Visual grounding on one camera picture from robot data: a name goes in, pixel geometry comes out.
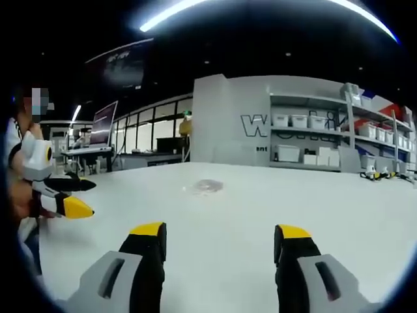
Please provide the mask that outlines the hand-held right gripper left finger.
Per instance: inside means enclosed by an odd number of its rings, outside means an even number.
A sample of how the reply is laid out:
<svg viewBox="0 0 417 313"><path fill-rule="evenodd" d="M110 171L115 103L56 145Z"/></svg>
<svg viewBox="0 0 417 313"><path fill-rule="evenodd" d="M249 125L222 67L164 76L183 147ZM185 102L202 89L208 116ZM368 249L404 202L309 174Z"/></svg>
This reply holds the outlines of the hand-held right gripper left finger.
<svg viewBox="0 0 417 313"><path fill-rule="evenodd" d="M132 229L118 251L109 251L80 277L67 312L159 312L165 280L164 222Z"/></svg>

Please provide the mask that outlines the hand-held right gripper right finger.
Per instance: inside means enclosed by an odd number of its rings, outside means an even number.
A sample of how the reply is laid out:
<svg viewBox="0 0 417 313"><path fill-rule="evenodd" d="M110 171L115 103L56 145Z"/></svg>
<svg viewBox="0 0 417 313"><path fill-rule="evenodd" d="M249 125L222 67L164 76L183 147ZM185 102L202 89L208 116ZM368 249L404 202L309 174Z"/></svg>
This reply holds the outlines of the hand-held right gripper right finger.
<svg viewBox="0 0 417 313"><path fill-rule="evenodd" d="M275 226L274 264L279 312L369 312L357 278L306 230Z"/></svg>

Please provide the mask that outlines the person's left hand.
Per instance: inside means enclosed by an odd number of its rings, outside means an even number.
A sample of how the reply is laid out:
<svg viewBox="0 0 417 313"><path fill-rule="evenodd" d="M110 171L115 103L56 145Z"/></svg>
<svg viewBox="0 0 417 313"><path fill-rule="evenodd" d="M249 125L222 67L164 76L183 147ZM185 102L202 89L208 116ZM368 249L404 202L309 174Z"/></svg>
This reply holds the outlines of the person's left hand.
<svg viewBox="0 0 417 313"><path fill-rule="evenodd" d="M9 188L13 215L17 221L37 216L40 212L39 202L33 197L32 186L26 181L14 181Z"/></svg>

